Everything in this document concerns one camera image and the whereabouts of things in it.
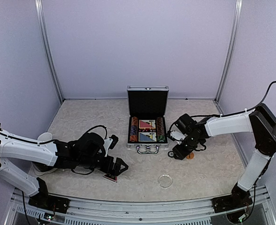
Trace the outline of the right chip row in case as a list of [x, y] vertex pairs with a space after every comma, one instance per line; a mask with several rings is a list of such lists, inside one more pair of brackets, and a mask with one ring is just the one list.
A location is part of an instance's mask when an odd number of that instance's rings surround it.
[[163, 124], [163, 118], [162, 117], [157, 117], [156, 118], [156, 127], [157, 127], [157, 134], [158, 136], [164, 136], [164, 124]]

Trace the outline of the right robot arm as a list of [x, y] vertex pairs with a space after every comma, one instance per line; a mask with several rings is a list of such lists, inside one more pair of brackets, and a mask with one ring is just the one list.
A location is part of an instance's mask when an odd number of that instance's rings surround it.
[[228, 204], [238, 208], [246, 201], [248, 192], [265, 173], [276, 153], [276, 116], [261, 100], [256, 106], [230, 114], [202, 115], [200, 121], [195, 116], [183, 114], [174, 123], [176, 131], [168, 130], [168, 138], [176, 141], [173, 157], [182, 160], [193, 151], [199, 151], [198, 145], [205, 150], [208, 138], [228, 134], [251, 133], [255, 140], [255, 151], [244, 173], [228, 197]]

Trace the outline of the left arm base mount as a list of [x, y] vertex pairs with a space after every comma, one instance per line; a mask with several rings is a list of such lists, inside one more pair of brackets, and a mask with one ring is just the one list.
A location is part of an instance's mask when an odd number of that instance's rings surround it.
[[41, 209], [52, 211], [53, 213], [67, 213], [69, 208], [70, 199], [64, 197], [58, 197], [50, 195], [47, 190], [45, 181], [41, 178], [37, 178], [39, 187], [38, 193], [30, 196], [28, 204]]

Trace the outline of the aluminium post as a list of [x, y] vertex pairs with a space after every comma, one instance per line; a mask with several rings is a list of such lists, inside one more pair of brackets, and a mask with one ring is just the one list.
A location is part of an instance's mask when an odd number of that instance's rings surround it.
[[52, 78], [52, 81], [54, 84], [57, 98], [58, 98], [60, 104], [62, 104], [64, 102], [64, 97], [63, 97], [60, 82], [59, 82], [59, 79], [58, 79], [58, 76], [57, 76], [57, 73], [55, 70], [54, 60], [52, 57], [51, 48], [50, 48], [50, 44], [49, 44], [49, 40], [48, 40], [42, 0], [35, 0], [35, 8], [36, 8], [36, 13], [37, 13], [37, 17], [38, 17], [38, 24], [39, 24], [41, 37], [42, 37], [42, 43], [43, 43], [43, 47], [45, 50], [46, 60], [47, 60], [48, 67], [50, 70], [51, 78]]
[[229, 45], [228, 45], [228, 49], [227, 49], [225, 63], [224, 63], [223, 69], [222, 69], [222, 76], [221, 76], [219, 86], [217, 89], [217, 93], [215, 96], [216, 104], [219, 104], [219, 102], [222, 98], [222, 93], [224, 91], [225, 84], [226, 84], [226, 81], [228, 78], [230, 64], [231, 64], [232, 56], [233, 56], [234, 49], [235, 49], [235, 43], [236, 43], [236, 39], [237, 39], [237, 32], [238, 32], [238, 28], [239, 28], [242, 5], [243, 5], [243, 0], [236, 0], [232, 28], [231, 28], [231, 32], [230, 32], [230, 41], [229, 41]]

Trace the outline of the aluminium poker case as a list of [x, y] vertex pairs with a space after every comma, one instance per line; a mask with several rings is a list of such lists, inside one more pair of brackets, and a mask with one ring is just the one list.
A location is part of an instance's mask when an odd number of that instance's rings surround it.
[[127, 148], [140, 155], [157, 154], [168, 148], [165, 112], [168, 86], [127, 87], [129, 129]]

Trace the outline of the single green poker chip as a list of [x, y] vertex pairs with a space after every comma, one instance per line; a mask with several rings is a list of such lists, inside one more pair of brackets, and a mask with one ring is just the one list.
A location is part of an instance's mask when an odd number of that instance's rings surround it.
[[169, 151], [169, 152], [168, 152], [168, 156], [169, 156], [170, 158], [173, 158], [173, 157], [174, 157], [174, 152], [173, 152], [173, 151]]

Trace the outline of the right rear aluminium post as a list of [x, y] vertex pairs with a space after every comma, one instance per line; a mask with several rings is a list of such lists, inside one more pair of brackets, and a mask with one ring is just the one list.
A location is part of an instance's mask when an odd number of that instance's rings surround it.
[[236, 0], [232, 28], [231, 28], [231, 32], [230, 32], [230, 41], [229, 41], [229, 45], [228, 45], [228, 49], [227, 49], [225, 63], [224, 63], [223, 69], [222, 69], [222, 76], [221, 76], [219, 86], [217, 89], [217, 93], [215, 96], [216, 104], [219, 104], [219, 102], [222, 98], [222, 93], [224, 91], [225, 84], [226, 84], [226, 81], [228, 78], [230, 64], [231, 64], [232, 56], [233, 56], [234, 49], [235, 49], [235, 43], [236, 43], [236, 39], [237, 39], [237, 32], [238, 32], [238, 28], [239, 28], [242, 5], [243, 5], [243, 0]]

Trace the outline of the front aluminium frame rail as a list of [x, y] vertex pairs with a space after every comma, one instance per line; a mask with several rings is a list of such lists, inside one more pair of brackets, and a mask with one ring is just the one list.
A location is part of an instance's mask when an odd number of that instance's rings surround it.
[[70, 197], [66, 213], [27, 204], [15, 190], [8, 205], [6, 225], [276, 225], [276, 215], [264, 186], [251, 191], [255, 204], [215, 212], [210, 198], [171, 202], [115, 202]]

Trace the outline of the red triangular dealer button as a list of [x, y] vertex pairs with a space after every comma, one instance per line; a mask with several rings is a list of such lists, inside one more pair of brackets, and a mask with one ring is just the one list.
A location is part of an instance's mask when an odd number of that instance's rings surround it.
[[103, 178], [108, 179], [113, 182], [117, 182], [117, 176], [115, 176], [115, 175], [105, 174], [105, 175], [103, 175]]

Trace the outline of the orange big blind button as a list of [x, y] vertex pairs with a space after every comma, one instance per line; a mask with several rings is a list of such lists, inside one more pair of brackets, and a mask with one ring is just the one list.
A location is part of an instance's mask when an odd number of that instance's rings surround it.
[[186, 156], [187, 159], [193, 159], [194, 158], [194, 153], [190, 153], [189, 155]]

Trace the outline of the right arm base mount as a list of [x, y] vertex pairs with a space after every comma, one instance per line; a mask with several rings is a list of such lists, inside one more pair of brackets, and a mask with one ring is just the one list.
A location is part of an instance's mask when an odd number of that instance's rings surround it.
[[236, 183], [230, 195], [213, 198], [212, 204], [214, 212], [220, 213], [251, 205], [253, 200], [250, 191], [241, 189]]

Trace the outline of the green poker chip stack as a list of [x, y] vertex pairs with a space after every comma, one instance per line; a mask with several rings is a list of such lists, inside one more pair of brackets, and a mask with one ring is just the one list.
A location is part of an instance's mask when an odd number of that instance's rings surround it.
[[166, 138], [164, 135], [159, 135], [157, 138], [157, 142], [164, 143], [166, 141]]

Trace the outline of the blue playing card deck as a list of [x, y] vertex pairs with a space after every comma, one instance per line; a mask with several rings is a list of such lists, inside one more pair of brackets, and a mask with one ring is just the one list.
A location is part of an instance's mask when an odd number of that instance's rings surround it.
[[157, 142], [157, 134], [155, 132], [139, 132], [139, 142]]

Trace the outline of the red playing card deck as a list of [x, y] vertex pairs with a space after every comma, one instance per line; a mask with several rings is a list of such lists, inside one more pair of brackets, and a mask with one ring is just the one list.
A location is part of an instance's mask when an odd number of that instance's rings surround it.
[[139, 129], [156, 129], [155, 120], [139, 120]]

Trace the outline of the clear round dealer puck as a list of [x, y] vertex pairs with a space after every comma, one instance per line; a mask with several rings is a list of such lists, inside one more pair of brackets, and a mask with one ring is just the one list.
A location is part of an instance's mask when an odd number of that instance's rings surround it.
[[162, 174], [157, 179], [161, 188], [169, 188], [173, 184], [173, 179], [170, 175]]

